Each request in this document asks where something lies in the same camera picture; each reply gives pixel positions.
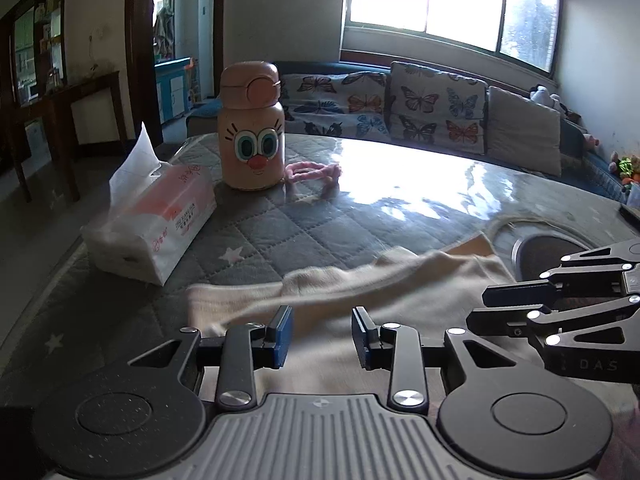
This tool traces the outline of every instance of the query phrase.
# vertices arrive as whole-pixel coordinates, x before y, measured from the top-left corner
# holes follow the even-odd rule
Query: tissue box
[[[82,228],[95,265],[164,285],[216,207],[209,170],[168,166],[135,197]]]

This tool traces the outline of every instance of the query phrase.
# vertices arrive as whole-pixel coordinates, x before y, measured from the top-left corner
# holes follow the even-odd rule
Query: wooden table
[[[71,111],[71,105],[101,90],[111,91],[111,102],[116,117],[118,136],[122,143],[122,152],[127,141],[127,131],[122,110],[119,72],[111,72],[96,76],[76,85],[67,86],[59,91],[45,95],[19,108],[12,108],[2,113],[2,124],[7,132],[8,144],[15,172],[27,202],[31,201],[31,193],[17,156],[16,142],[18,136],[25,136],[24,123],[38,117],[44,120],[45,134],[53,161],[58,162],[65,177],[71,199],[80,200],[78,183],[74,175],[72,161],[78,156],[78,136]]]

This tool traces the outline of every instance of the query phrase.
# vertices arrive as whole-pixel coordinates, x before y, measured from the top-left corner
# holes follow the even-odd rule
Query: red nose
[[[254,155],[246,163],[249,165],[249,168],[255,171],[264,168],[268,161],[269,159],[264,155]]]

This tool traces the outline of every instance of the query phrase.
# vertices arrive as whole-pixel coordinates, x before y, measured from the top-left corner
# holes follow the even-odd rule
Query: pink hair tie
[[[328,178],[334,184],[338,182],[338,177],[342,173],[340,164],[319,164],[318,162],[294,162],[284,169],[284,178],[287,182],[295,183],[301,180],[315,180],[316,178]]]

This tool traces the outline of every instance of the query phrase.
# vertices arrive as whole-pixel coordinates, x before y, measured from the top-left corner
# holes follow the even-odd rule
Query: tissue paper
[[[216,207],[209,170],[160,162],[143,124],[109,186],[108,210],[81,230],[92,261],[107,272],[164,285]]]

